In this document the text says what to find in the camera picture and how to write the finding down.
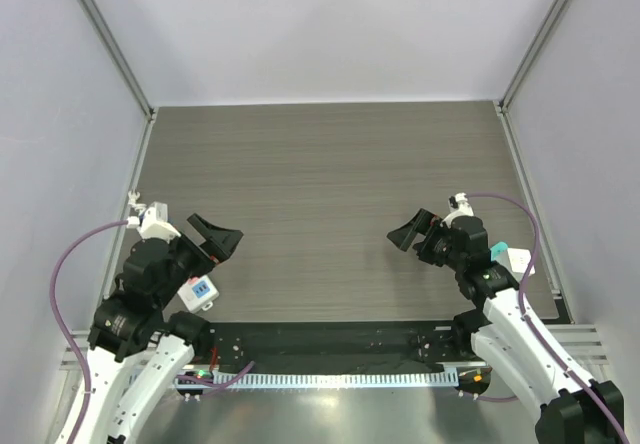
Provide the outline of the white multicolour power strip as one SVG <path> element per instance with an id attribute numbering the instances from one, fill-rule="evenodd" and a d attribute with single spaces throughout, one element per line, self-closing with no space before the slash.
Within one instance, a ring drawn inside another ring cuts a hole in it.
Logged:
<path id="1" fill-rule="evenodd" d="M 191 313 L 207 311 L 219 297 L 219 291 L 208 275 L 192 278 L 183 284 L 177 295 Z"/>

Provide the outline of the teal triangular socket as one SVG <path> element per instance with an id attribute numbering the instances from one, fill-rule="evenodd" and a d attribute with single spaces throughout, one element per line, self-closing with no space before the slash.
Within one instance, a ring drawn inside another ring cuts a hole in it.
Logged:
<path id="1" fill-rule="evenodd" d="M 508 244 L 504 241 L 494 244 L 490 249 L 491 260 L 493 262 L 504 264 L 505 259 L 508 257 L 508 249 Z"/>

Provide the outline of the white cube plug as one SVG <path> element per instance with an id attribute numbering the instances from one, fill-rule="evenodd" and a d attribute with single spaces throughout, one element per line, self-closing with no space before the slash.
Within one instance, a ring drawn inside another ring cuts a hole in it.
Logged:
<path id="1" fill-rule="evenodd" d="M 509 270 L 517 280 L 521 280 L 529 266 L 531 257 L 532 254 L 527 249 L 509 248 L 508 257 L 505 259 L 505 263 L 499 264 Z"/>

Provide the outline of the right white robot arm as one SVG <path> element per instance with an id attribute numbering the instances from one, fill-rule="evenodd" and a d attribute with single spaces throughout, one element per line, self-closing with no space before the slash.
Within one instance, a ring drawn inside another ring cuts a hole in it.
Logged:
<path id="1" fill-rule="evenodd" d="M 420 261 L 453 270 L 474 307 L 454 318 L 452 350 L 498 373 L 532 416 L 538 442 L 628 442 L 621 391 L 597 381 L 544 326 L 511 270 L 492 258 L 480 218 L 421 209 L 387 237 Z"/>

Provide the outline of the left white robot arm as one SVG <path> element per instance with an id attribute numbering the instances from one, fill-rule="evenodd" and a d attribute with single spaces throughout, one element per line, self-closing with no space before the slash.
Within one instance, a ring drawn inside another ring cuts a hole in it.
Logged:
<path id="1" fill-rule="evenodd" d="M 153 209 L 101 227 L 134 229 L 141 239 L 116 276 L 115 290 L 96 308 L 86 351 L 61 316 L 56 284 L 66 258 L 97 232 L 77 238 L 56 262 L 49 284 L 50 306 L 82 373 L 57 442 L 134 442 L 180 370 L 210 356 L 214 345 L 210 321 L 185 311 L 170 318 L 163 313 L 182 285 L 227 261 L 244 234 L 197 214 L 187 221 L 202 237 L 201 244 Z"/>

